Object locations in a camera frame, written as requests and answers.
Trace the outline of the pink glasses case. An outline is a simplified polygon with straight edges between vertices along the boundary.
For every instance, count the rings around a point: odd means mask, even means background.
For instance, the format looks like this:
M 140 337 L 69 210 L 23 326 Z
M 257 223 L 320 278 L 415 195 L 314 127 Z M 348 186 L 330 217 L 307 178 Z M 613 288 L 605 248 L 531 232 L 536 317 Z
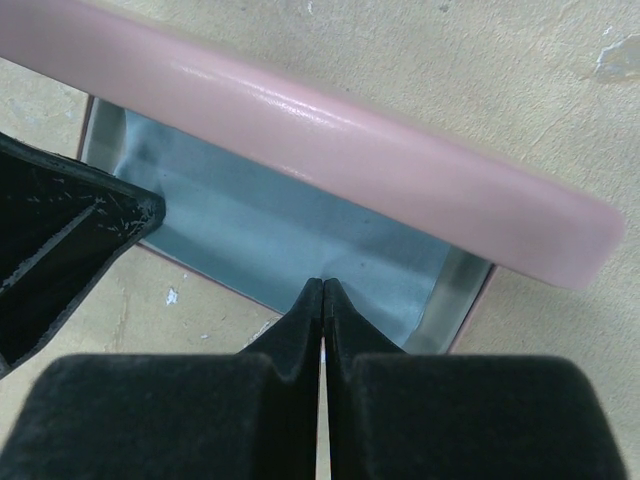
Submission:
M 410 352 L 449 350 L 496 268 L 580 289 L 624 234 L 590 195 L 83 1 L 3 2 L 1 55 L 89 94 L 80 158 L 117 179 L 133 112 L 445 242 Z

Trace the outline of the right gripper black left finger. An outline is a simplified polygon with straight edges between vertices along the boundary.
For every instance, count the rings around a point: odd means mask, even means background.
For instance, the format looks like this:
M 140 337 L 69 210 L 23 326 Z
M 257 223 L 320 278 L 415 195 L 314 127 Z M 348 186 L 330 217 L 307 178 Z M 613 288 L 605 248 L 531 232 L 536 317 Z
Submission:
M 243 355 L 264 362 L 253 421 L 253 479 L 313 479 L 316 468 L 323 281 L 309 279 L 291 309 Z

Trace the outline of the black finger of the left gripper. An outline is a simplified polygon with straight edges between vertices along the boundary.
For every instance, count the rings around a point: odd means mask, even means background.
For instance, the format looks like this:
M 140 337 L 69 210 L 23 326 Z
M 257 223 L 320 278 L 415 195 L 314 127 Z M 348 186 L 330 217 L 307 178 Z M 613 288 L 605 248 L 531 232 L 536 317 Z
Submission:
M 165 213 L 154 192 L 3 135 L 1 374 L 42 350 Z

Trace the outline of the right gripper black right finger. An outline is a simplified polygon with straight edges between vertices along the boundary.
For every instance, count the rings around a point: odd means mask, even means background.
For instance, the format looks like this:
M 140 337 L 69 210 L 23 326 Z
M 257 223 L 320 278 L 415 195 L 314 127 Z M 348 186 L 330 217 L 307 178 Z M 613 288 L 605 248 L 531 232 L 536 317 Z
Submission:
M 364 354 L 402 354 L 404 351 L 357 311 L 336 278 L 324 282 L 323 331 L 331 477 L 362 479 L 360 421 L 351 382 L 354 361 Z

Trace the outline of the blue cleaning cloth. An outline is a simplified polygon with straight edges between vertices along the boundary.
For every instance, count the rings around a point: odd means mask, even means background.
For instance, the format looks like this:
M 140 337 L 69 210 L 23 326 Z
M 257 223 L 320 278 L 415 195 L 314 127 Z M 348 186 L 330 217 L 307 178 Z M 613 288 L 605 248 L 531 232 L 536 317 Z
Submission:
M 147 244 L 279 312 L 307 280 L 335 278 L 355 308 L 405 342 L 449 246 L 423 232 L 133 112 L 119 179 L 159 194 Z

